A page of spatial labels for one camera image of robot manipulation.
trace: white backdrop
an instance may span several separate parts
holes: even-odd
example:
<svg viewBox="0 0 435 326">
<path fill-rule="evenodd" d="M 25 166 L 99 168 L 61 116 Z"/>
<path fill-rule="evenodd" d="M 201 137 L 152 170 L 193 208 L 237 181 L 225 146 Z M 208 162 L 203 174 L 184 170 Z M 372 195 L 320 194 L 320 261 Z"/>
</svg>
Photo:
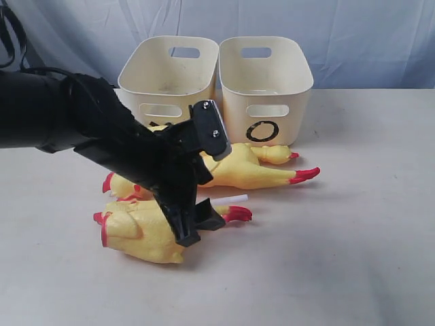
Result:
<svg viewBox="0 0 435 326">
<path fill-rule="evenodd" d="M 435 0 L 9 0 L 43 61 L 110 82 L 147 37 L 279 35 L 316 88 L 433 88 Z"/>
</svg>

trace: cream plastic bin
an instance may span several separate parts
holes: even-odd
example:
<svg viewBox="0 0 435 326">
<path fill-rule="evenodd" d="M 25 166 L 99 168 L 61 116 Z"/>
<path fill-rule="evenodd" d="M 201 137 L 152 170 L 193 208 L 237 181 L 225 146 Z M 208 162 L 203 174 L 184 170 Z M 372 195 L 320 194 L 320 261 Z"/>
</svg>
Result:
<svg viewBox="0 0 435 326">
<path fill-rule="evenodd" d="M 218 54 L 219 45 L 201 37 L 146 39 L 118 77 L 123 104 L 146 126 L 188 120 L 189 105 L 214 99 Z"/>
<path fill-rule="evenodd" d="M 220 44 L 224 123 L 232 143 L 291 145 L 313 75 L 299 45 L 284 37 L 234 37 Z"/>
</svg>

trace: table surface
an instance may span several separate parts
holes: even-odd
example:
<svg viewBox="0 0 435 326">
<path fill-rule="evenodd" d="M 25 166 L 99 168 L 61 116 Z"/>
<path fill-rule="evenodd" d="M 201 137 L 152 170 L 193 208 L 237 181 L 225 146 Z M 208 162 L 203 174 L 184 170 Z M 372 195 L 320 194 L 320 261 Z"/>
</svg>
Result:
<svg viewBox="0 0 435 326">
<path fill-rule="evenodd" d="M 286 168 L 321 175 L 249 192 L 254 220 L 204 234 L 181 266 L 101 246 L 104 168 L 0 151 L 0 325 L 433 325 L 434 103 L 314 90 Z"/>
</svg>

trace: rubber chicken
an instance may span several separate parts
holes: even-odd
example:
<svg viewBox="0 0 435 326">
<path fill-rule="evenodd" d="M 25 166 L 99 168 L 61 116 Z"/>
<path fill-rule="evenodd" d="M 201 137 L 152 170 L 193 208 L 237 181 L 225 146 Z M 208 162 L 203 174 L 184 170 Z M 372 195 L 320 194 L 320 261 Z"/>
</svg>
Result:
<svg viewBox="0 0 435 326">
<path fill-rule="evenodd" d="M 231 221 L 251 221 L 249 209 L 217 206 L 214 209 Z M 181 264 L 185 247 L 175 242 L 166 218 L 155 200 L 119 200 L 110 202 L 101 213 L 94 214 L 101 225 L 104 247 L 158 264 Z"/>
<path fill-rule="evenodd" d="M 288 146 L 253 147 L 250 144 L 232 144 L 232 152 L 223 160 L 216 162 L 211 156 L 201 154 L 205 166 L 213 175 L 213 180 L 199 187 L 213 187 L 216 185 L 231 186 L 239 189 L 260 189 L 294 185 L 316 177 L 319 168 L 311 170 L 280 170 L 267 168 L 260 162 L 284 164 L 299 157 Z M 118 198 L 142 199 L 149 198 L 150 193 L 120 175 L 110 173 L 103 183 L 103 192 L 111 190 Z"/>
</svg>

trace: printed symbol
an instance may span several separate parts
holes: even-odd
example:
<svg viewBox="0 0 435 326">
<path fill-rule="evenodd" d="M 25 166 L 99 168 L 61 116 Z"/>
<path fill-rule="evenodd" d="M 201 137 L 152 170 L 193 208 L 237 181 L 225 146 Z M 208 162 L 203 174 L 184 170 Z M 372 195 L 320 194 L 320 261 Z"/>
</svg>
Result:
<svg viewBox="0 0 435 326">
<path fill-rule="evenodd" d="M 164 124 L 165 126 L 172 126 L 172 123 L 170 123 L 170 122 L 167 122 L 166 124 Z M 154 121 L 151 121 L 150 122 L 150 126 L 151 127 L 157 127 L 157 126 L 161 126 L 160 124 L 157 124 L 156 122 L 154 122 Z"/>
<path fill-rule="evenodd" d="M 261 139 L 258 139 L 256 137 L 252 136 L 252 132 L 255 130 L 255 128 L 257 128 L 258 126 L 261 126 L 262 124 L 272 125 L 273 126 L 272 134 L 269 137 L 265 137 L 265 138 L 261 138 Z M 278 133 L 279 133 L 279 127 L 275 122 L 262 120 L 262 121 L 256 122 L 255 124 L 253 124 L 252 126 L 250 126 L 246 130 L 246 138 L 248 138 L 250 141 L 255 141 L 257 143 L 264 143 L 266 141 L 271 141 L 272 139 L 274 139 L 278 135 Z"/>
</svg>

